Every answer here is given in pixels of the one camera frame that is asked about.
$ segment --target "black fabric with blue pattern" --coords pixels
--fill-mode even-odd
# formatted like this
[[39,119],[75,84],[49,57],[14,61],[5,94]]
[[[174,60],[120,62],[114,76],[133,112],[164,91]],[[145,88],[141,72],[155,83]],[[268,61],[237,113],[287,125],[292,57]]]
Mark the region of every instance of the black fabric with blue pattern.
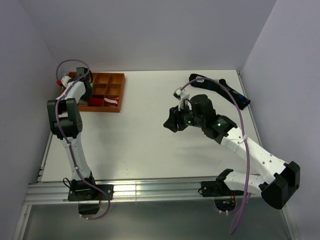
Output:
[[[189,82],[192,81],[193,79],[196,79],[196,78],[206,78],[206,76],[202,76],[202,75],[193,73],[189,77]],[[231,95],[234,97],[237,105],[239,106],[239,108],[241,110],[243,110],[251,102],[248,98],[243,96],[241,93],[239,93],[236,90],[234,90],[233,88],[229,87],[225,79],[220,79],[219,83],[222,84],[226,89],[228,89],[229,93],[231,93]],[[211,82],[209,80],[195,81],[195,82],[191,83],[190,85],[195,88],[201,88],[201,89],[207,89],[207,90],[214,91],[214,92],[218,93],[219,95],[221,95],[222,97],[224,97],[225,99],[227,99],[230,103],[234,104],[233,101],[231,100],[230,96],[225,92],[225,90],[223,90],[218,84],[214,84],[213,82]]]

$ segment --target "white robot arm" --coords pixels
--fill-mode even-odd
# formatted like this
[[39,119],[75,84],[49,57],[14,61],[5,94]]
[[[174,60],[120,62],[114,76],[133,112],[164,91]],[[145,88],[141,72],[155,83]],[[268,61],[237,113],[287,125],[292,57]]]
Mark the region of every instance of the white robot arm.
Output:
[[[81,132],[83,129],[82,119],[77,106],[80,98],[87,101],[91,95],[92,87],[89,82],[90,70],[85,67],[76,69],[76,77],[64,76],[60,82],[66,90],[57,99],[47,102],[50,130],[61,140],[71,166],[72,179],[66,177],[63,183],[69,188],[68,201],[101,201],[107,200],[110,203],[113,195],[113,185],[98,185],[87,164],[81,144]],[[103,217],[107,210],[97,217],[87,219],[98,219]],[[96,214],[100,204],[78,205],[79,213],[83,215]]]
[[[250,164],[259,173],[249,176],[248,192],[261,195],[270,206],[282,209],[299,188],[299,165],[294,161],[287,163],[273,156],[251,138],[243,137],[236,123],[226,116],[216,114],[207,95],[196,95],[189,100],[189,94],[180,89],[173,95],[180,100],[180,103],[169,110],[169,118],[163,126],[174,133],[183,131],[188,126],[201,128],[208,138],[230,149],[246,161],[245,138],[249,147]],[[186,101],[191,104],[191,109],[185,104]],[[243,191],[245,181],[246,174],[226,169],[216,179],[215,186],[206,191],[202,190],[202,195],[212,197],[213,194],[221,194],[226,188],[231,191]]]

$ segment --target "white tabletop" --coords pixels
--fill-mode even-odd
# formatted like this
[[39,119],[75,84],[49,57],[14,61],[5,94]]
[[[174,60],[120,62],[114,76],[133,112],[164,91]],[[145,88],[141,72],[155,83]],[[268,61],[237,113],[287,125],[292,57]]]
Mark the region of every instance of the white tabletop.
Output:
[[[217,176],[230,168],[245,173],[246,163],[227,148],[188,127],[173,133],[164,128],[169,109],[179,101],[175,89],[188,82],[192,73],[227,84],[243,93],[235,70],[127,71],[120,113],[81,112],[82,146],[96,180],[134,180]],[[217,114],[240,125],[236,107],[216,92],[188,86],[190,98],[206,94]],[[249,109],[241,111],[245,133],[258,142]],[[43,182],[71,178],[65,149],[53,136],[47,153]]]

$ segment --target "white wall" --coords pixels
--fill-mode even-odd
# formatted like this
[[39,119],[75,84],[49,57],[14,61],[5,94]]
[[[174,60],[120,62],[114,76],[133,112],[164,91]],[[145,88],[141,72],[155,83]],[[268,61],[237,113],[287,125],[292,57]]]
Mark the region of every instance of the white wall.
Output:
[[301,167],[290,200],[304,240],[320,228],[320,1],[278,0],[242,79],[263,145]]
[[240,70],[276,2],[20,1],[58,62],[96,71]]
[[18,0],[0,1],[0,239],[12,239],[49,135],[56,62]]

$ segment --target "wooden tray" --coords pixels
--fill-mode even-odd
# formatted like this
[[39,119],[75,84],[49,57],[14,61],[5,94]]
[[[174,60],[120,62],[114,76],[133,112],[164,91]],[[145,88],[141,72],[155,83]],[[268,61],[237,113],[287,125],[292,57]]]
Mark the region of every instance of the wooden tray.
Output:
[[[73,78],[76,72],[69,72],[68,76]],[[80,112],[111,112],[119,113],[121,109],[121,102],[125,87],[124,73],[108,73],[108,72],[93,72],[93,85],[91,97],[104,99],[105,97],[117,98],[119,97],[117,106],[109,106],[102,101],[101,106],[83,106],[78,105]]]

